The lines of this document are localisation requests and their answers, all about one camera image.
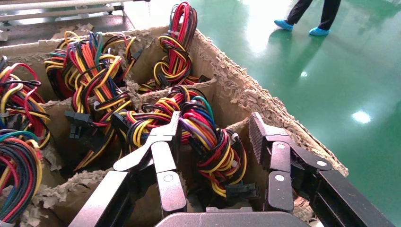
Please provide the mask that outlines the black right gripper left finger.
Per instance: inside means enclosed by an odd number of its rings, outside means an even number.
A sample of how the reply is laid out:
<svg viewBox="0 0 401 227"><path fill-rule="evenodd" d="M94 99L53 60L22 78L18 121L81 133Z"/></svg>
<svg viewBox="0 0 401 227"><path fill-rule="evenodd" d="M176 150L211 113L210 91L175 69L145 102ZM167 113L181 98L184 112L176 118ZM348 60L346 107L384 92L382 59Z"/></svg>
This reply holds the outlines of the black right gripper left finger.
<svg viewBox="0 0 401 227"><path fill-rule="evenodd" d="M145 144L116 161L71 221L71 227L123 227L137 200L157 184L163 217L186 211L176 163L181 146L180 112L153 128Z"/></svg>

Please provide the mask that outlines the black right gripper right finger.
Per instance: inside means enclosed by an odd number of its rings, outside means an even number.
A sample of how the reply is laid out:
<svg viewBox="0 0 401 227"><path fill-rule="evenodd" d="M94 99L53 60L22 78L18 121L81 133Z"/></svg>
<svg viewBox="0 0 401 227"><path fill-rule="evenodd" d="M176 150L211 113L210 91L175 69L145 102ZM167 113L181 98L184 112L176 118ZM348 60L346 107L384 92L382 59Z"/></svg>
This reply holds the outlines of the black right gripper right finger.
<svg viewBox="0 0 401 227"><path fill-rule="evenodd" d="M331 163L298 146L283 128L249 118L249 138L258 163L268 171L264 208L292 213L294 193L325 227L391 227L378 210Z"/></svg>

